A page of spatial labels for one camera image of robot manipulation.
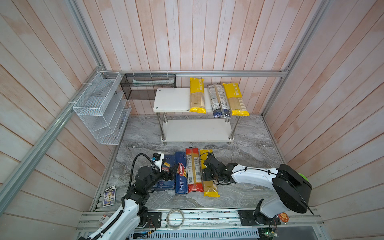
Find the narrow blue Barilla spaghetti box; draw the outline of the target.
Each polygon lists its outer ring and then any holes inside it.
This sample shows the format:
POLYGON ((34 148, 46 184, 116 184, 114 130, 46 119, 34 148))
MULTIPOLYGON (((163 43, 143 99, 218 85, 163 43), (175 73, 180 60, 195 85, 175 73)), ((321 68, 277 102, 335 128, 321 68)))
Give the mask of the narrow blue Barilla spaghetti box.
POLYGON ((175 164, 178 164, 175 179, 175 193, 177 195, 188 193, 188 174, 186 152, 175 152, 175 164))

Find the yellow spaghetti bag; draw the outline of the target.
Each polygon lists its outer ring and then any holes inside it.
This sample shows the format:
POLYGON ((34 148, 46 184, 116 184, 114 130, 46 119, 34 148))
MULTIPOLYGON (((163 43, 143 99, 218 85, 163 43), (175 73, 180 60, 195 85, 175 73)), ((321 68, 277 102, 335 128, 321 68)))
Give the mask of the yellow spaghetti bag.
POLYGON ((247 111, 238 83, 223 84, 223 87, 231 109, 231 115, 248 117, 250 113, 247 111))
POLYGON ((203 79, 190 78, 190 112, 207 113, 203 79))
MULTIPOLYGON (((200 163, 201 163, 201 169, 207 169, 204 166, 204 160, 207 159, 207 153, 212 153, 213 150, 200 150, 200 163)), ((204 189, 204 196, 205 197, 211 197, 211 198, 219 198, 219 191, 218 186, 214 183, 214 181, 203 181, 203 189, 204 189)))

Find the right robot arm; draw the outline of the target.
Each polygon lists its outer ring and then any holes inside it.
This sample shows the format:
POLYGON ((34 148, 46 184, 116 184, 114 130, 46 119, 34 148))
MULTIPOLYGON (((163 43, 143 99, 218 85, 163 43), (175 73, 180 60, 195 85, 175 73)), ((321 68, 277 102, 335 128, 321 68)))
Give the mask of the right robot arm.
POLYGON ((236 163, 225 166, 213 156, 205 160, 203 165, 219 185, 253 184, 274 191, 270 198, 260 199, 254 211, 238 211, 243 226, 280 225, 280 214, 287 211, 305 214, 310 210, 312 185, 288 165, 281 164, 272 169, 236 163))

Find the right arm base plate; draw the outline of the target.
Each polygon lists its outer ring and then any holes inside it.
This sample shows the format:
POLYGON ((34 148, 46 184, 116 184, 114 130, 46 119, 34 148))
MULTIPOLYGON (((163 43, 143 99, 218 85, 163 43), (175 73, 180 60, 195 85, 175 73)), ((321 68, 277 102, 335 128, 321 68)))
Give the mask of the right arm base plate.
POLYGON ((281 220, 278 216, 268 218, 261 213, 255 214, 255 210, 238 211, 242 226, 279 226, 281 220))

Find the dark blue spaghetti bag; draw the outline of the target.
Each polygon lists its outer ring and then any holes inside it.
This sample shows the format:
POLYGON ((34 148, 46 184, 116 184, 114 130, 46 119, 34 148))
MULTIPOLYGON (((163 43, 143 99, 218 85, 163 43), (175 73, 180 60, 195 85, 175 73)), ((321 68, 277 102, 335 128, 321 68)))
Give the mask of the dark blue spaghetti bag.
POLYGON ((208 85, 207 89, 210 96, 214 118, 229 119, 231 117, 231 112, 224 87, 219 84, 215 84, 208 85))

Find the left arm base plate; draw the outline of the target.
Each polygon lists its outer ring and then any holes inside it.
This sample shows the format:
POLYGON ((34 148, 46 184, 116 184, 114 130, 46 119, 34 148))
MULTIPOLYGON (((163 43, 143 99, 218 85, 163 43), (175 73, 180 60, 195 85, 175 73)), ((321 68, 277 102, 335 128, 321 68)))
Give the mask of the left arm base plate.
POLYGON ((161 212, 146 212, 140 216, 138 228, 158 229, 161 227, 162 213, 161 212))

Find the small printed card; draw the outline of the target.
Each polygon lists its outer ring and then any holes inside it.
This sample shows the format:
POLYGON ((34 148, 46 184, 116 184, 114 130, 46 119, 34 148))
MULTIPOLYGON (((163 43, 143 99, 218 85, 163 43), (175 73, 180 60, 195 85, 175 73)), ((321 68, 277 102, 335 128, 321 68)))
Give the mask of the small printed card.
POLYGON ((107 188, 104 191, 103 207, 113 206, 116 202, 116 185, 107 188))

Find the white two-tier shelf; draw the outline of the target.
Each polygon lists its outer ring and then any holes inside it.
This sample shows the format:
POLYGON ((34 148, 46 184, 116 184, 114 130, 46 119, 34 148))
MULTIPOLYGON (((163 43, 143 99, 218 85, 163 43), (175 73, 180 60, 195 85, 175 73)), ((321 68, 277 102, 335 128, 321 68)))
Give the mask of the white two-tier shelf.
POLYGON ((153 111, 160 124, 162 142, 233 142, 241 118, 214 118, 208 90, 205 103, 205 114, 192 113, 189 88, 157 89, 153 111))

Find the red spaghetti bag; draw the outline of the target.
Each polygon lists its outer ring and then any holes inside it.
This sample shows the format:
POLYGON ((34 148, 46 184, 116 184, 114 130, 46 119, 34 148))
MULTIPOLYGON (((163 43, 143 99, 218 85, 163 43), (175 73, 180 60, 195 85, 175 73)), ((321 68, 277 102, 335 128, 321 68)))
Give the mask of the red spaghetti bag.
POLYGON ((203 192, 199 149, 186 149, 188 192, 203 192))

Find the black mesh basket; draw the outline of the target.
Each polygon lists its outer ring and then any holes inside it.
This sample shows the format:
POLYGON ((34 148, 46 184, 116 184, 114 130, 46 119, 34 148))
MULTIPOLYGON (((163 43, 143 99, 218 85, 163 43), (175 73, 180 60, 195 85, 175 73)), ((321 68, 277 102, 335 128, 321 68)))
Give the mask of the black mesh basket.
POLYGON ((157 89, 177 87, 174 74, 124 74, 120 86, 129 101, 153 101, 157 89))

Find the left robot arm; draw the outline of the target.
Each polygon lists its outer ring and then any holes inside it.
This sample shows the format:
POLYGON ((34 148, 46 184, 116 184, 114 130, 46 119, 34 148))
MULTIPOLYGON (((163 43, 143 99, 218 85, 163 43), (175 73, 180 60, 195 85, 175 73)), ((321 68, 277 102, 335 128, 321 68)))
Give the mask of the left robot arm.
POLYGON ((139 153, 135 156, 130 174, 129 187, 121 198, 122 204, 115 213, 93 234, 86 237, 87 240, 125 240, 139 226, 146 226, 148 208, 145 207, 150 191, 161 180, 174 180, 177 176, 179 164, 175 164, 167 171, 162 166, 166 162, 163 153, 148 155, 139 153), (139 168, 134 176, 134 167, 137 159, 144 157, 150 162, 150 166, 139 168))

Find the green funnel cup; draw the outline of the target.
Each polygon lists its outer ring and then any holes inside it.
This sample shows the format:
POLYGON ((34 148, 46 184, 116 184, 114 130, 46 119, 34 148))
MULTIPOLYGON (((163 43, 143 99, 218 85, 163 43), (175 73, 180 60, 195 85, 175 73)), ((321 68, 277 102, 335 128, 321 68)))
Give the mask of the green funnel cup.
POLYGON ((307 182, 309 182, 308 178, 306 176, 304 176, 303 174, 301 173, 298 173, 303 179, 305 179, 307 182))

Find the red round tag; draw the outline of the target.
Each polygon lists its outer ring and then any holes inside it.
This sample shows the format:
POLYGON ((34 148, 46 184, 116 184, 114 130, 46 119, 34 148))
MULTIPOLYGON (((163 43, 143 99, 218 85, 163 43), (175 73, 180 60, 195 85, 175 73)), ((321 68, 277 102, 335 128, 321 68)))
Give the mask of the red round tag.
POLYGON ((281 222, 287 223, 290 219, 289 216, 286 213, 280 213, 279 219, 281 222))

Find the blue Barilla pasta box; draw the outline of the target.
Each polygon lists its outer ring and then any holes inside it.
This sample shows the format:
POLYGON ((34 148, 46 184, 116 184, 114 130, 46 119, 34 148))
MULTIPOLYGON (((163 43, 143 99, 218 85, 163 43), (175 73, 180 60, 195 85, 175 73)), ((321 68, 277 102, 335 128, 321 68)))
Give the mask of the blue Barilla pasta box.
MULTIPOLYGON (((168 172, 169 168, 173 167, 175 165, 175 156, 174 155, 165 155, 165 161, 162 164, 162 173, 168 172)), ((175 189, 175 179, 173 180, 160 180, 158 181, 155 186, 155 191, 167 191, 167 190, 174 190, 175 189)))

